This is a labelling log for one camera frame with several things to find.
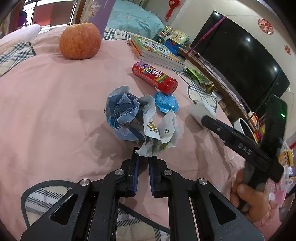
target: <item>screw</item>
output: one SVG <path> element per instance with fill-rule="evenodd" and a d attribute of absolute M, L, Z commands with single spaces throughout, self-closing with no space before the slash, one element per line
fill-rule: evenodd
<path fill-rule="evenodd" d="M 198 183 L 199 183 L 200 185 L 206 185 L 206 184 L 207 184 L 207 180 L 204 179 L 204 178 L 200 178 L 200 179 L 198 179 Z"/>
<path fill-rule="evenodd" d="M 81 186 L 87 186 L 89 184 L 89 180 L 88 179 L 82 179 L 81 181 L 80 181 L 80 185 Z"/>
<path fill-rule="evenodd" d="M 124 174 L 124 170 L 122 170 L 122 169 L 117 169 L 117 170 L 115 171 L 115 174 L 118 175 L 118 176 L 123 175 L 123 174 Z"/>
<path fill-rule="evenodd" d="M 167 170 L 163 171 L 163 174 L 166 175 L 166 176 L 170 176 L 170 175 L 173 174 L 173 172 L 172 172 L 172 170 L 167 169 Z"/>

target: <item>pillow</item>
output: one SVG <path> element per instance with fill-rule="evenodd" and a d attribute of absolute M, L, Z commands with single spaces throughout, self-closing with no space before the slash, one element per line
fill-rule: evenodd
<path fill-rule="evenodd" d="M 25 28 L 18 29 L 0 39 L 0 46 L 13 40 L 18 41 L 17 43 L 32 41 L 37 37 L 42 27 L 39 24 L 33 24 Z"/>

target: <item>hand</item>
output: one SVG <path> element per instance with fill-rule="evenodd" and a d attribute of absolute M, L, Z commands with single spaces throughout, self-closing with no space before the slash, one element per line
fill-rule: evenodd
<path fill-rule="evenodd" d="M 230 201 L 234 206 L 238 207 L 239 197 L 245 200 L 250 205 L 249 211 L 245 216 L 251 222 L 256 222 L 262 219 L 268 211 L 268 187 L 266 185 L 263 192 L 257 191 L 242 184 L 243 176 L 244 172 L 243 169 L 241 169 L 238 171 L 235 183 L 231 188 Z"/>

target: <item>red candy tube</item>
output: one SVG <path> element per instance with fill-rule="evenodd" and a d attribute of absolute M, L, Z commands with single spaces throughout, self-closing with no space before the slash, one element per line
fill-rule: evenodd
<path fill-rule="evenodd" d="M 166 95 L 172 94 L 178 86 L 175 79 L 144 62 L 135 63 L 133 73 Z"/>

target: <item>black tv screen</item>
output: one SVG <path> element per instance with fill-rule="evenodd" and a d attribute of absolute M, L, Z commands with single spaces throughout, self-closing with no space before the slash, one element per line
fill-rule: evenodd
<path fill-rule="evenodd" d="M 222 17 L 214 11 L 191 47 Z M 202 40 L 194 51 L 230 82 L 252 111 L 259 107 L 267 94 L 281 97 L 290 84 L 276 60 L 262 44 L 228 18 Z"/>

